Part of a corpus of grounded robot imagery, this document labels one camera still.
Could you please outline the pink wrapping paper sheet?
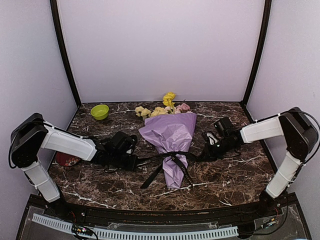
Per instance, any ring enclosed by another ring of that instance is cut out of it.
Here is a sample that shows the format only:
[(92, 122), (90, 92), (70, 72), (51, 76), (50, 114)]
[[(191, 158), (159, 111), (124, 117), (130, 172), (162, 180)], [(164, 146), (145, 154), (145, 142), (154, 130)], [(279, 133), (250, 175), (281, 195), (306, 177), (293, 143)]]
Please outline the pink wrapping paper sheet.
[[(159, 154), (168, 152), (189, 152), (196, 128), (197, 115), (192, 112), (178, 114), (162, 114), (147, 118), (144, 127), (139, 129), (140, 135), (154, 145)], [(184, 155), (177, 155), (185, 167), (188, 161)], [(182, 170), (170, 157), (162, 158), (163, 173), (169, 189), (179, 189), (186, 180)]]

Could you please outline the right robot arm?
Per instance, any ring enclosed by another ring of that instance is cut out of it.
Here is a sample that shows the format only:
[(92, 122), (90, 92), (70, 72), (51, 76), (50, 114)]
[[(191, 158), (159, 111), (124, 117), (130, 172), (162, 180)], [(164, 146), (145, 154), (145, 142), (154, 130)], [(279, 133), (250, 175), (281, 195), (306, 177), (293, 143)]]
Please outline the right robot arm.
[(205, 145), (201, 160), (222, 159), (224, 155), (243, 145), (269, 139), (282, 138), (283, 159), (277, 162), (277, 171), (262, 191), (264, 198), (255, 205), (255, 213), (266, 217), (275, 208), (273, 200), (278, 198), (292, 184), (303, 166), (320, 148), (320, 124), (309, 113), (299, 107), (256, 120), (242, 127), (233, 125), (228, 117), (214, 123), (218, 133), (203, 133)]

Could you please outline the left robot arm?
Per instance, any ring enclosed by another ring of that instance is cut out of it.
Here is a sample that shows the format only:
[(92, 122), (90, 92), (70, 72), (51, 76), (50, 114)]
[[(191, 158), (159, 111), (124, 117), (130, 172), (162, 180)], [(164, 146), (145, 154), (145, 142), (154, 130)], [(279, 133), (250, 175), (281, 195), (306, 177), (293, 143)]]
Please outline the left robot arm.
[(21, 169), (42, 197), (51, 203), (51, 210), (60, 218), (71, 213), (58, 185), (43, 166), (40, 158), (44, 151), (62, 153), (100, 166), (113, 166), (132, 171), (137, 157), (134, 150), (138, 139), (122, 131), (99, 140), (60, 129), (44, 120), (42, 114), (33, 113), (10, 135), (8, 158), (14, 167)]

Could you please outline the black printed ribbon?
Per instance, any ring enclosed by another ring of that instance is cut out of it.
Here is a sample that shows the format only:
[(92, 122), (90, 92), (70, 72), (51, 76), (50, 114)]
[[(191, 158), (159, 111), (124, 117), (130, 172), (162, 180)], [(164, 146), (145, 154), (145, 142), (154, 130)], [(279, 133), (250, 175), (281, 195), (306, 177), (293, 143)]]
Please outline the black printed ribbon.
[[(181, 160), (178, 159), (178, 155), (183, 155), (186, 157), (186, 159), (191, 160), (192, 162), (205, 162), (206, 160), (210, 159), (210, 156), (205, 154), (204, 152), (201, 153), (199, 156), (196, 156), (195, 154), (191, 152), (185, 152), (185, 151), (171, 151), (167, 153), (160, 153), (155, 156), (146, 157), (146, 158), (138, 158), (137, 163), (142, 164), (144, 162), (147, 162), (152, 159), (165, 159), (167, 157), (170, 157), (170, 159), (182, 170), (182, 173), (184, 175), (184, 178), (188, 182), (190, 186), (193, 186), (194, 183), (191, 179), (190, 174), (188, 173), (187, 167), (183, 164)], [(146, 189), (150, 186), (150, 184), (153, 182), (153, 180), (156, 178), (156, 176), (160, 173), (160, 171), (163, 170), (163, 164), (161, 164), (148, 178), (147, 180), (141, 185), (141, 189)]]

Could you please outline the yellow rose stem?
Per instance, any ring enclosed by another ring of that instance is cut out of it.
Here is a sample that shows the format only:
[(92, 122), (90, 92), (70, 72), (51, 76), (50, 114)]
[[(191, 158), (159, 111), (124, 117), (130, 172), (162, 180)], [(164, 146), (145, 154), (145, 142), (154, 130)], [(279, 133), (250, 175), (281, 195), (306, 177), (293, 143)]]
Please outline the yellow rose stem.
[(176, 97), (175, 93), (168, 92), (162, 98), (162, 103), (165, 106), (164, 109), (170, 114), (175, 113), (175, 103), (174, 103), (175, 97)]

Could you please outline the yellow daisy bunch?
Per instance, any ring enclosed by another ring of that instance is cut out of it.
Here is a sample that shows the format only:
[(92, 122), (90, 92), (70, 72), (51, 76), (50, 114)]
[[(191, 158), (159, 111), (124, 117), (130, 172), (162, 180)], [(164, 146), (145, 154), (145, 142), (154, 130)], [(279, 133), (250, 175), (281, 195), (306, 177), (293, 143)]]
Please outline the yellow daisy bunch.
[(138, 117), (142, 117), (143, 119), (156, 117), (159, 115), (165, 115), (167, 112), (163, 107), (156, 107), (153, 111), (148, 108), (144, 108), (142, 106), (138, 106), (135, 108), (135, 114)]

